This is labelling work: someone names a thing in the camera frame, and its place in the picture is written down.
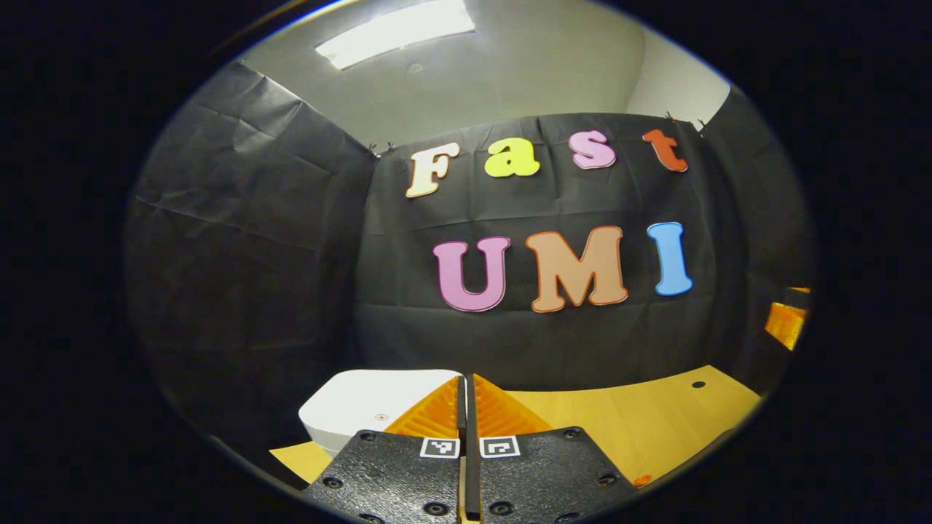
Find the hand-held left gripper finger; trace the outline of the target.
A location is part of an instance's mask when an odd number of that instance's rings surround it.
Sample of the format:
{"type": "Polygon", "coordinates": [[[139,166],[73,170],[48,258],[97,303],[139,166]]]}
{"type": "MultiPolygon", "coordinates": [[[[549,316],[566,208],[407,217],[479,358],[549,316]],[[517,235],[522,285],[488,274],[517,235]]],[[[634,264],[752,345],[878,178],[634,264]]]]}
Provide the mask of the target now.
{"type": "Polygon", "coordinates": [[[466,513],[479,522],[577,523],[638,494],[582,427],[547,424],[477,374],[466,391],[466,513]]]}
{"type": "Polygon", "coordinates": [[[450,378],[384,430],[360,429],[303,489],[355,523],[459,523],[467,382],[450,378]]]}

